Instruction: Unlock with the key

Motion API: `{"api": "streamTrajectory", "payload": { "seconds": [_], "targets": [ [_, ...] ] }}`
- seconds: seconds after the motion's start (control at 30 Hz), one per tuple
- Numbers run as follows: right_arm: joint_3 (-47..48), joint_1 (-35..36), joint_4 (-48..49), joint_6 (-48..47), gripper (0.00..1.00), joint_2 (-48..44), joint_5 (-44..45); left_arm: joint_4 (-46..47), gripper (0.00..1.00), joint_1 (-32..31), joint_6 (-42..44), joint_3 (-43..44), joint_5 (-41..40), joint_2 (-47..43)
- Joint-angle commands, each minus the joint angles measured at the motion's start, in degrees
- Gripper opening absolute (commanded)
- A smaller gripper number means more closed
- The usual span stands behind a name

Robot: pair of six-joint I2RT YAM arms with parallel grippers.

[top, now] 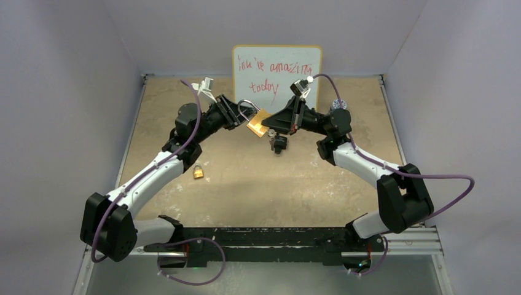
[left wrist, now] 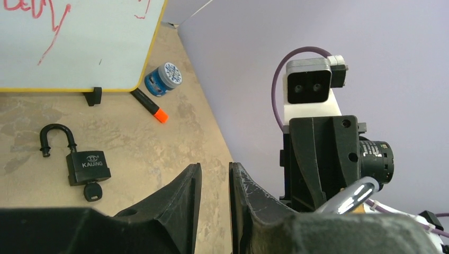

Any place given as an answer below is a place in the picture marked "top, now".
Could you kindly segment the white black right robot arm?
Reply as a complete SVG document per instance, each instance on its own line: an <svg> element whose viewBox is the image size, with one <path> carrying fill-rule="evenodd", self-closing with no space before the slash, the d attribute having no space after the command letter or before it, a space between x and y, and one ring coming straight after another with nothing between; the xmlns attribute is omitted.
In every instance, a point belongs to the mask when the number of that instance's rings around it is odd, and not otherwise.
<svg viewBox="0 0 521 295"><path fill-rule="evenodd" d="M263 119L262 125L285 135L298 130L325 135L325 139L317 142L320 157L354 173L376 189L377 210L347 224L345 242L349 248L360 250L375 235L399 234L434 212L431 197L416 166L399 166L362 154L362 149L350 136L348 110L335 109L321 114L294 96L284 109Z"/></svg>

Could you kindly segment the small brass padlock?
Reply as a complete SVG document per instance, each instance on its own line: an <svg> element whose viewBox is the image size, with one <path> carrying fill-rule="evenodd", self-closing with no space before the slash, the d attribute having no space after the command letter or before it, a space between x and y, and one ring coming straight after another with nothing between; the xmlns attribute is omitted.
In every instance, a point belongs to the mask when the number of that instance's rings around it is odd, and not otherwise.
<svg viewBox="0 0 521 295"><path fill-rule="evenodd" d="M193 179L201 179L204 177L204 171L201 165L195 164L193 167Z"/></svg>

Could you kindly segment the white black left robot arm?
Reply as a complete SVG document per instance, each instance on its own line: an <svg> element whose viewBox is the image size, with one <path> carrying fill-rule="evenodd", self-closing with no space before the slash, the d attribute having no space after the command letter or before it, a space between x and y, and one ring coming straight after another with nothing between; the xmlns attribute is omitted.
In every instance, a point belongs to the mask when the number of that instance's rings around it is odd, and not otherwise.
<svg viewBox="0 0 521 295"><path fill-rule="evenodd" d="M122 186L87 199L80 239L91 246L91 260L119 262L133 249L153 244L167 251L180 249L183 234L177 220L165 215L142 222L134 218L164 186L190 170L202 153L202 141L222 128L239 127L254 113L224 95L205 112L199 103L182 105L168 141L150 164Z"/></svg>

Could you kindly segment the black padlock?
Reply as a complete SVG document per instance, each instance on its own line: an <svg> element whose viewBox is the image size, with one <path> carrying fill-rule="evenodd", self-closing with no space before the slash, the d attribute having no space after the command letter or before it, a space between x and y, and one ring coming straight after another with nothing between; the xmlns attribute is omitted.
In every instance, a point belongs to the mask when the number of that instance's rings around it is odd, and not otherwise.
<svg viewBox="0 0 521 295"><path fill-rule="evenodd" d="M288 138L281 135L276 135L271 140L271 149L275 154L281 154L283 150L287 149Z"/></svg>

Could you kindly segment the large brass padlock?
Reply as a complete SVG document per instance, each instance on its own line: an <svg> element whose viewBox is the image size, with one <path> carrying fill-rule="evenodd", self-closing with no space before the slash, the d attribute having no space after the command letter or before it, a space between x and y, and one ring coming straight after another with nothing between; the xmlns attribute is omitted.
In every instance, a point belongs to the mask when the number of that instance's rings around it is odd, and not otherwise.
<svg viewBox="0 0 521 295"><path fill-rule="evenodd" d="M242 110L242 104L248 104L249 108ZM256 106L250 100L240 100L237 103L239 115L241 115L248 124L246 125L256 136L263 137L268 132L268 127L262 125L262 121L270 116L265 110ZM253 115L246 115L246 111L254 111Z"/></svg>

